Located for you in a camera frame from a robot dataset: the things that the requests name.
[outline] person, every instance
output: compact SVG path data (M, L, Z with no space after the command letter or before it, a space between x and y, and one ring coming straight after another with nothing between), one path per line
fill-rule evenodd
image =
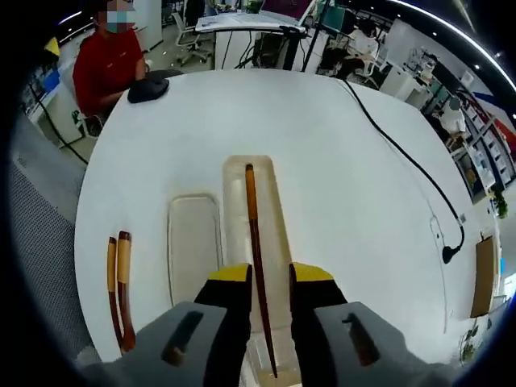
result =
M347 46L347 55L336 75L338 79L346 79L356 69L363 69L366 61L377 58L379 46L374 39L376 35L377 26L369 19L362 20L359 28L349 34L351 39Z
M86 8L96 31L81 45L73 84L82 113L105 118L123 92L145 77L145 61L132 30L132 5L123 0L88 0Z
M338 79L346 77L356 69L362 69L366 60L375 60L378 53L376 24L369 19L360 20L358 29L349 34L347 48L326 50L322 55L320 69L333 69L337 62L342 65L337 72Z
M462 111L460 111L460 100L458 97L451 97L444 104L444 108L438 117L429 117L428 122L435 129L439 138L447 145L461 143L463 134L466 132L466 122Z

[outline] white table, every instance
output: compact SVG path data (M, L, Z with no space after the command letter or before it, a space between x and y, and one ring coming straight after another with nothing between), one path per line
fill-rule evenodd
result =
M380 91L401 101L406 101L414 91L420 94L425 89L426 86L420 85L410 72L393 64Z
M293 28L299 32L305 31L304 27L300 27L296 23L286 22L269 15L246 14L243 12L228 12L199 18L195 31L199 34L236 30L283 32L283 27Z
M420 112L377 91L356 91L457 212L470 210L452 158ZM98 139L77 209L75 257L82 310L103 360L120 355L106 291L108 237L120 230L133 236L130 298L138 331L171 307L169 201L210 193L222 206L223 163L246 154L273 160L294 260L332 273L348 301L365 303L400 329L424 360L456 352L451 326L472 305L480 241L474 219L464 225L462 250L443 266L431 209L446 242L460 240L445 202L371 127L340 81L237 70L174 77L154 102L131 105L125 94ZM222 242L225 249L224 234Z

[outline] potted plant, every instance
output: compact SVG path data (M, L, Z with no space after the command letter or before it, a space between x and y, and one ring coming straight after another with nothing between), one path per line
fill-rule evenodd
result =
M468 363L473 356L475 355L475 348L473 347L473 344L466 343L464 345L464 348L462 348L462 353L460 354L460 359L463 363Z
M250 0L246 4L246 9L249 14L257 14L260 12L263 0Z
M500 219L503 219L505 216L507 216L509 210L507 207L507 202L501 194L501 189L498 184L494 185L491 191L493 192L493 202L494 205L497 207L498 217Z

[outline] brown chopstick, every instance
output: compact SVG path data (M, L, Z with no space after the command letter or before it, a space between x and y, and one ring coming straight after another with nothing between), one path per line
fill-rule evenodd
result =
M119 291L119 307L122 316L123 342L122 350L130 351L135 347L136 335L131 321L131 309L129 307L129 271L131 267L131 234L125 231L119 232L119 253L117 282Z
M116 271L116 239L110 236L107 245L107 292L110 299L111 320L113 321L114 334L119 348L122 349L122 332L120 331L119 313L117 311L115 292L115 271Z
M260 303L261 321L264 324L265 343L271 360L274 377L277 378L276 359L274 357L273 334L268 319L267 295L265 294L264 267L261 261L260 233L258 231L258 206L256 205L255 173L251 164L245 166L245 183L248 196L249 227L251 229L252 262L255 269L258 302Z

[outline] red shirt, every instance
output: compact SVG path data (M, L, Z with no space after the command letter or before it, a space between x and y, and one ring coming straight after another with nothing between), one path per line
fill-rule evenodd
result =
M142 59L133 30L103 38L95 32L82 44L73 69L73 84L81 111L102 113L100 99L128 89L135 80L136 62Z

